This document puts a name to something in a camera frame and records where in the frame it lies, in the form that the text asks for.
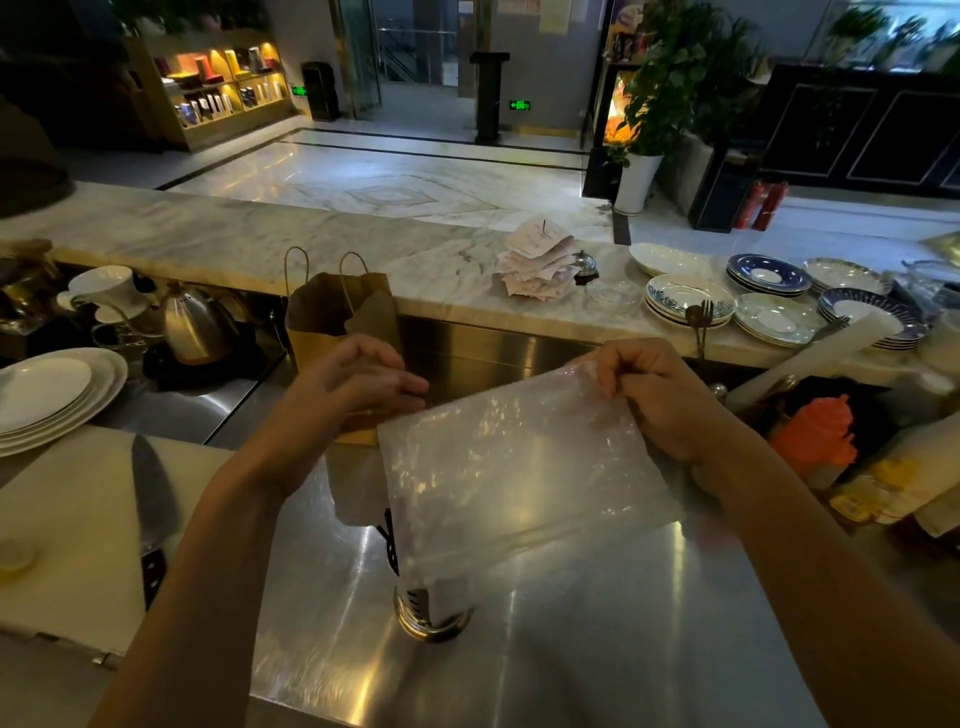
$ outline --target marble countertop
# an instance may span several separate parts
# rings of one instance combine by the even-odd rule
[[[611,307],[582,287],[551,303],[508,297],[492,274],[504,250],[501,231],[78,182],[66,200],[0,220],[0,237],[49,238],[52,258],[64,263],[128,265],[147,276],[279,295],[291,246],[308,252],[311,274],[335,272],[341,257],[355,251],[372,271],[389,276],[403,314],[590,343],[662,336],[684,356],[696,352],[690,329],[656,319],[642,303]],[[627,248],[587,241],[582,247],[607,279],[648,279]],[[348,271],[356,265],[348,261]],[[291,255],[292,286],[304,274],[302,255]],[[708,336],[707,357],[714,361],[767,368],[790,353],[736,325]],[[824,374],[890,385],[919,367],[912,353],[870,351]]]

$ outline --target cutting board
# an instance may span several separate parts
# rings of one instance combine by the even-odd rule
[[[182,519],[167,561],[210,477],[230,450],[147,438],[170,478]],[[39,549],[29,570],[0,582],[0,623],[125,652],[144,616],[133,494],[133,434],[86,425],[0,488],[0,538]]]

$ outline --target plastic bag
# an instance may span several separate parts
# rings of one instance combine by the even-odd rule
[[[681,515],[592,362],[378,428],[401,579],[444,604],[538,578],[621,529]]]

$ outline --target black cabinet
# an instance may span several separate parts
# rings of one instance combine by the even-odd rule
[[[960,83],[932,74],[778,65],[754,117],[759,175],[960,197]]]

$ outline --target kraft paper bag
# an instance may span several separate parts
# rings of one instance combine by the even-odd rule
[[[307,281],[291,293],[287,258],[294,250],[301,251],[306,257]],[[363,265],[362,276],[344,274],[344,261],[351,255],[359,258]],[[283,276],[287,279],[289,299],[284,325],[298,371],[352,333],[365,333],[381,339],[402,353],[396,300],[390,292],[390,282],[386,274],[371,273],[359,254],[344,255],[340,259],[338,274],[318,273],[310,278],[310,258],[303,248],[295,246],[283,258]],[[351,432],[341,435],[337,442],[376,445],[376,431]]]

